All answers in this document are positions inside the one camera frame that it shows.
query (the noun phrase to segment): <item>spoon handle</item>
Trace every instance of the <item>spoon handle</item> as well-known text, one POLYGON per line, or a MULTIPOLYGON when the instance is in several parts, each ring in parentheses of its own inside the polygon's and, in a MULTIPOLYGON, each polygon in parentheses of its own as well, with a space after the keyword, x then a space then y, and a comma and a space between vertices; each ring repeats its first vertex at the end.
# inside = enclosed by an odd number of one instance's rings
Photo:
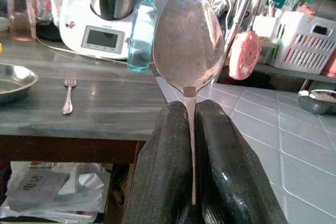
POLYGON ((190 145, 192 152, 193 164, 193 191, 192 191, 192 204, 196 205, 196 142, 195 142, 195 106, 196 96, 184 97, 184 105, 188 113, 189 129, 190 129, 190 145))

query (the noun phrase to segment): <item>stainless steel spoon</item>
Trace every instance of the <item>stainless steel spoon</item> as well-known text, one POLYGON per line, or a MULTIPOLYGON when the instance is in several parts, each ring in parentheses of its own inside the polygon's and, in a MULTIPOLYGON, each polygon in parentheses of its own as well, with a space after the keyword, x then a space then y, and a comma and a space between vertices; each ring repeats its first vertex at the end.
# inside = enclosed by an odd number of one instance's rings
POLYGON ((184 95, 192 149, 192 203, 196 204, 196 94, 224 63, 222 30, 207 0, 168 1, 156 27, 153 59, 159 74, 184 95))

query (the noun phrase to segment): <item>plastic water bottle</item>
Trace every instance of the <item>plastic water bottle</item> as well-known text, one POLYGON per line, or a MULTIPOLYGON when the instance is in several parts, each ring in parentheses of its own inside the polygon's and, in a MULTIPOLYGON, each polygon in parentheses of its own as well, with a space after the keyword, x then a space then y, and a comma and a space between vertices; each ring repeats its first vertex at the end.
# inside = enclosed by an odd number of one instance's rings
POLYGON ((143 0, 135 7, 127 66, 135 72, 149 67, 157 19, 153 0, 143 0))

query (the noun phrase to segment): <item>fork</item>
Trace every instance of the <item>fork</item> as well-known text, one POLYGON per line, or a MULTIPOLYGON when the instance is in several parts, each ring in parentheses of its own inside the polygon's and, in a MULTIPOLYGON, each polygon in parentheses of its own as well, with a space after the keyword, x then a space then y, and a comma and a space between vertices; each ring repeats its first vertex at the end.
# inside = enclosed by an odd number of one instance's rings
POLYGON ((63 106, 63 115, 70 114, 72 112, 72 103, 71 103, 71 89, 77 84, 75 74, 68 74, 64 86, 68 87, 68 94, 63 106))

